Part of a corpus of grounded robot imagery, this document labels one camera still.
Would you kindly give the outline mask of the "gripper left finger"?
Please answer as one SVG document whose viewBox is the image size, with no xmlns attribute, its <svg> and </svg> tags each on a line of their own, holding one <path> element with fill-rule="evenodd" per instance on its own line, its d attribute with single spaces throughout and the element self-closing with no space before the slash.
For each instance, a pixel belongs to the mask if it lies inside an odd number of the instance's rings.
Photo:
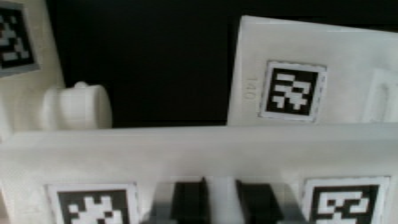
<svg viewBox="0 0 398 224">
<path fill-rule="evenodd" d="M 151 224 L 208 224 L 205 179 L 159 185 L 150 221 Z"/>
</svg>

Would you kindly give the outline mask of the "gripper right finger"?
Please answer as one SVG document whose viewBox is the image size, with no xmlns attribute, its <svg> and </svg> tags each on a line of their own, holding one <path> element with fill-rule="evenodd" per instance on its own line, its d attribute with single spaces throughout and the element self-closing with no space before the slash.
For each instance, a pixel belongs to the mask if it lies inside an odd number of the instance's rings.
<svg viewBox="0 0 398 224">
<path fill-rule="evenodd" d="M 238 181 L 237 192 L 246 224 L 278 224 L 285 214 L 270 185 Z"/>
</svg>

